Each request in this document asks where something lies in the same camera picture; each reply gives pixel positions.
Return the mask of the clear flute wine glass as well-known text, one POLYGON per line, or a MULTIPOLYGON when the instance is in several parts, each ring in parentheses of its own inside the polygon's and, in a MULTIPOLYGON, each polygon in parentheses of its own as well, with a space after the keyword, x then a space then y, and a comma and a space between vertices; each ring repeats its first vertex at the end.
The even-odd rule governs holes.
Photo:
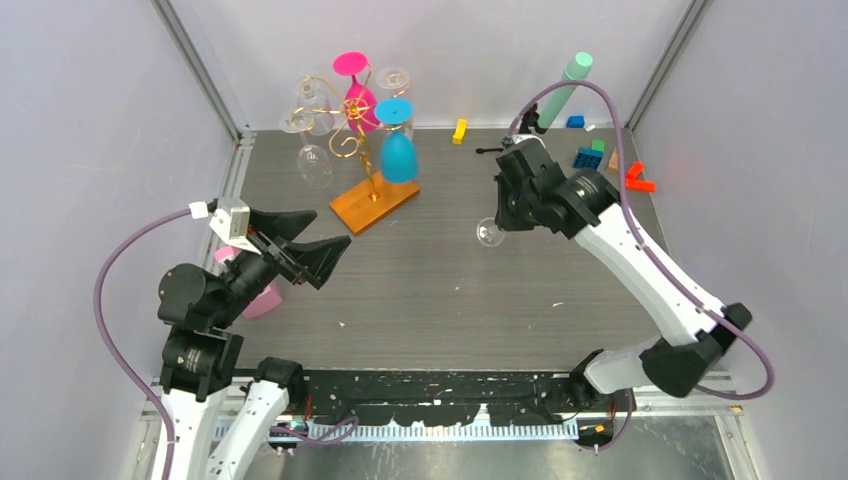
POLYGON ((506 232, 502 230, 494 217, 481 219, 476 226, 476 237, 485 247, 498 247, 505 240, 506 232))

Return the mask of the clear round wine glass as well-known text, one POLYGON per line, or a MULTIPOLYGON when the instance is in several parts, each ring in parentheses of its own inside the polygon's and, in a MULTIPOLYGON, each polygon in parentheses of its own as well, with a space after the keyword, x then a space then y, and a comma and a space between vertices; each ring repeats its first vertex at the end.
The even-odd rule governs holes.
POLYGON ((315 114, 304 107, 285 111, 279 121, 282 131, 297 134, 301 148, 296 165, 304 181, 314 189, 325 189, 333 180, 333 167, 327 151, 307 136, 317 127, 315 114))

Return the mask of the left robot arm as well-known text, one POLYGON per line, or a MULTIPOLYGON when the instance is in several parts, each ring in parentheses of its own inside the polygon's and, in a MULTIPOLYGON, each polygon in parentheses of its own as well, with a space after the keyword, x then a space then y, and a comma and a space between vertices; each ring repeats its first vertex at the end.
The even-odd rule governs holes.
POLYGON ((164 479, 241 479, 276 418, 307 398, 301 364, 268 357, 256 368, 242 407, 214 439, 244 342, 232 324, 277 278, 321 288, 352 240, 347 235, 299 243, 313 210, 263 212, 238 199, 191 206, 218 238, 236 248, 220 273, 184 263, 158 286, 157 315, 170 332, 162 351, 160 411, 164 437, 154 471, 164 479))

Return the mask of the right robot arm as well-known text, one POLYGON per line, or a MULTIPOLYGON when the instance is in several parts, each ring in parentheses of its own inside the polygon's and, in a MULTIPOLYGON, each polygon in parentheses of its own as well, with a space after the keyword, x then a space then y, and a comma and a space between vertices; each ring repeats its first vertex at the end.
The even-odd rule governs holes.
POLYGON ((575 241, 613 273, 660 332, 625 349, 590 353, 569 374, 574 403, 596 410, 612 393, 649 385, 672 397, 689 395, 737 338, 708 314, 744 330, 751 312, 701 291, 649 235, 637 239, 641 226, 627 224, 619 192, 603 174, 566 175, 534 135, 506 144, 496 158, 496 225, 508 232, 545 227, 575 241))

